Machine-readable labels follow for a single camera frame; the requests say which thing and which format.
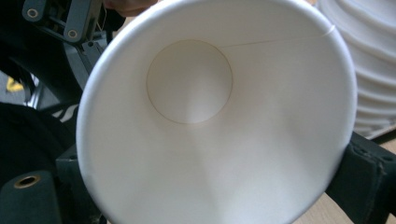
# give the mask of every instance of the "black bracket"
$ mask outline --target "black bracket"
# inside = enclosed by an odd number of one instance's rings
[[[22,16],[40,30],[71,45],[92,39],[102,0],[26,0]]]
[[[354,223],[396,215],[396,155],[353,133],[326,193]]]

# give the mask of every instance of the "metal bolt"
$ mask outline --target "metal bolt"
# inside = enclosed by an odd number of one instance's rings
[[[34,9],[34,8],[29,8],[27,10],[27,16],[32,18],[32,19],[34,19],[34,18],[36,18],[38,16],[38,11],[36,9]]]
[[[76,38],[76,37],[78,36],[78,32],[75,31],[75,30],[69,30],[69,32],[67,33],[67,35],[68,35],[70,38]]]

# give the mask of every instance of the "screw hole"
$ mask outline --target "screw hole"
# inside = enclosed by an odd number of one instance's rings
[[[34,8],[30,8],[29,10],[27,10],[27,16],[34,19],[38,16],[38,11]]]
[[[77,159],[77,155],[71,155],[69,157],[70,160],[75,161]]]
[[[26,189],[35,185],[38,181],[40,181],[39,175],[29,175],[20,180],[18,180],[14,184],[15,189]]]
[[[78,35],[77,31],[75,30],[70,30],[67,34],[69,35],[70,38],[76,38]]]

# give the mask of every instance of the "yellow object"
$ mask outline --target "yellow object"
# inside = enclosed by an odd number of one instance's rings
[[[9,77],[7,81],[7,91],[23,91],[23,86],[14,78]]]

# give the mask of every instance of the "white cup stack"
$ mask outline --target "white cup stack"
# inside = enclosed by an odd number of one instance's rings
[[[396,1],[320,0],[345,39],[358,80],[354,131],[368,138],[396,123]]]

